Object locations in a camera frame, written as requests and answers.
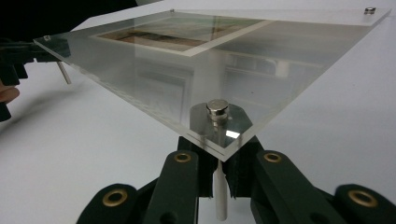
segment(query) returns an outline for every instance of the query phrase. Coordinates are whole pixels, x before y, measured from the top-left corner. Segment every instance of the clear acrylic sheet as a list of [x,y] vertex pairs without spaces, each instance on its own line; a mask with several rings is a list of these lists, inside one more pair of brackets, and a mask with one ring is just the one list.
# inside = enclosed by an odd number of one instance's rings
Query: clear acrylic sheet
[[[326,13],[302,22],[270,21],[276,13],[265,10],[171,10],[35,42],[226,161],[389,10]],[[224,125],[206,113],[214,99],[230,104]]]

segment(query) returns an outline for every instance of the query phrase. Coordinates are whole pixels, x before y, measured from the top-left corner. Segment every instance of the hole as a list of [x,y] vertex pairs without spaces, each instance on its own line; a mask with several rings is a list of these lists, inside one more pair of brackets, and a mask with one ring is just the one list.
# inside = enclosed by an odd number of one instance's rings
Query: hole
[[328,218],[326,218],[325,216],[323,216],[322,214],[319,214],[319,213],[311,214],[310,218],[315,224],[329,224],[330,223]]
[[191,156],[186,153],[179,153],[179,154],[176,154],[176,156],[175,156],[175,161],[178,161],[178,162],[187,162],[190,160],[191,160]]
[[160,217],[161,224],[176,224],[177,216],[173,212],[168,212]]
[[275,153],[266,153],[264,158],[270,162],[280,162],[282,160],[282,158]]
[[347,195],[354,203],[360,204],[362,206],[365,207],[378,206],[378,201],[376,200],[376,198],[373,195],[367,193],[366,191],[353,189],[350,190],[347,193]]
[[127,198],[125,189],[113,189],[103,197],[102,203],[107,207],[115,207],[124,203]]

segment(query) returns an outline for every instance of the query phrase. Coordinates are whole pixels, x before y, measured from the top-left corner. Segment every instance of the transparent panel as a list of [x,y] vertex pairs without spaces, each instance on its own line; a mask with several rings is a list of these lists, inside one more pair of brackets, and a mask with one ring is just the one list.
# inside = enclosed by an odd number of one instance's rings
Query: transparent panel
[[[262,10],[167,11],[35,42],[225,161],[389,11],[333,23],[326,13],[301,22]],[[228,106],[209,110],[217,99]]]

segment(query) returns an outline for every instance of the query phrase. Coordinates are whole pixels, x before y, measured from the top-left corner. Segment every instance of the white table surface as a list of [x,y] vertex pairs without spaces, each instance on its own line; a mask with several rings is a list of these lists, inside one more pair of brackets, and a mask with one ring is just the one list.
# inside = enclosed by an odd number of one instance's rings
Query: white table surface
[[[352,50],[273,119],[258,137],[288,155],[318,188],[355,183],[396,203],[396,2],[177,1],[91,18],[77,29],[168,8],[393,8]],[[0,123],[0,223],[76,223],[100,189],[137,189],[158,177],[178,135],[80,72],[26,64],[21,96]],[[199,223],[254,223],[248,199],[230,200],[216,221],[215,201],[200,200]]]

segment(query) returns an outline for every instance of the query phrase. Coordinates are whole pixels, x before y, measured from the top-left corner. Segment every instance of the framed photo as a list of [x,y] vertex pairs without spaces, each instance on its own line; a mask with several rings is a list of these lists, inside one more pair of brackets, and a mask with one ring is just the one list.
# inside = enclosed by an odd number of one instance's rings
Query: framed photo
[[269,23],[271,21],[177,13],[173,17],[106,32],[95,37],[193,56]]

